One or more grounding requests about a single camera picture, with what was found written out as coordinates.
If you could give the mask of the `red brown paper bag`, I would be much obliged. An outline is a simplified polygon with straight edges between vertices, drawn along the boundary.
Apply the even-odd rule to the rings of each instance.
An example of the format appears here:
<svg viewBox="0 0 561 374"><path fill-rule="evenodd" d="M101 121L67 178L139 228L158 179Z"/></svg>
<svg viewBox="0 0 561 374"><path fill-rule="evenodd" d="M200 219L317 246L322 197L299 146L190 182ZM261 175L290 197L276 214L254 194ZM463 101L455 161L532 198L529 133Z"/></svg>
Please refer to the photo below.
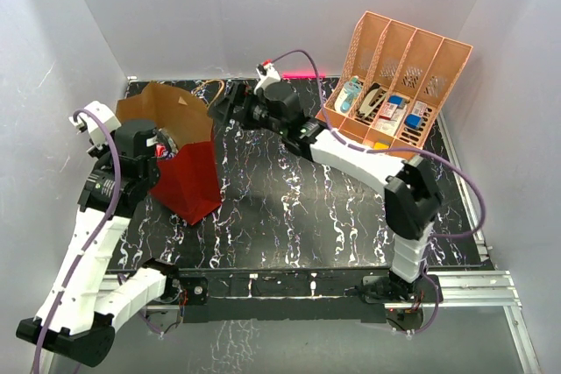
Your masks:
<svg viewBox="0 0 561 374"><path fill-rule="evenodd" d="M171 158L158 157L160 180L151 195L190 225L222 204L214 144L214 123L205 102L189 91L148 83L141 93L117 102L124 123L148 119L174 141Z"/></svg>

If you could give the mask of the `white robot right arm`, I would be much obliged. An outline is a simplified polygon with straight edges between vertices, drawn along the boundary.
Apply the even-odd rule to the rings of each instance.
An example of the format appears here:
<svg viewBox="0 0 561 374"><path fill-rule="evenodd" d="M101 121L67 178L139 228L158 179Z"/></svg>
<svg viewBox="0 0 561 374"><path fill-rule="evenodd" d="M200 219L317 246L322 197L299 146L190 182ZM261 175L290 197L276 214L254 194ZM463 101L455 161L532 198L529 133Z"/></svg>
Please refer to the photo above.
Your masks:
<svg viewBox="0 0 561 374"><path fill-rule="evenodd" d="M424 253L443 199L426 159L366 150L329 130L304 113L284 81L257 89L235 82L209 104L208 114L215 122L235 121L245 130L269 130L294 155L333 167L380 194L394 234L394 257L387 277L364 286L363 293L373 300L409 301L421 292Z"/></svg>

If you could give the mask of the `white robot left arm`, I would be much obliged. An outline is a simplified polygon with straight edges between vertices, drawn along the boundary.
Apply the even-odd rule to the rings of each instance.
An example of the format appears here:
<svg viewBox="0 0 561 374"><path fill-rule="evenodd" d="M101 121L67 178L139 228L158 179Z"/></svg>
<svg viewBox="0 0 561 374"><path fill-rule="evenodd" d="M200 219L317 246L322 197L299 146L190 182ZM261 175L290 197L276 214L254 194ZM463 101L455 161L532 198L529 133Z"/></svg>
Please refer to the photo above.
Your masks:
<svg viewBox="0 0 561 374"><path fill-rule="evenodd" d="M17 338L34 345L32 372L44 350L96 367L117 332L152 300L176 300L181 282L174 265L151 258L121 286L101 296L103 278L136 207L160 179L157 127L151 120L120 122L93 101L70 118L89 135L96 162L78 200L75 228L55 281L38 312L19 322Z"/></svg>

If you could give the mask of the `red large candy bag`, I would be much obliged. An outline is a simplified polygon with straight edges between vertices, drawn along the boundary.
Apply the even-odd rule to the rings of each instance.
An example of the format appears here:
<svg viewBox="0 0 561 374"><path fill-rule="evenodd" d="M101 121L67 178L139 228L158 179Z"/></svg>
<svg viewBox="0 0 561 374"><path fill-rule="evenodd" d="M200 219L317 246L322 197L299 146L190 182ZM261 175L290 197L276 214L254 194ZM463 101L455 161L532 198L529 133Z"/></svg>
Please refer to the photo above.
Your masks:
<svg viewBox="0 0 561 374"><path fill-rule="evenodd" d="M158 160L168 160L168 159L172 159L175 157L176 153L169 149L166 145L162 144L162 143L158 143L156 145L156 158Z"/></svg>

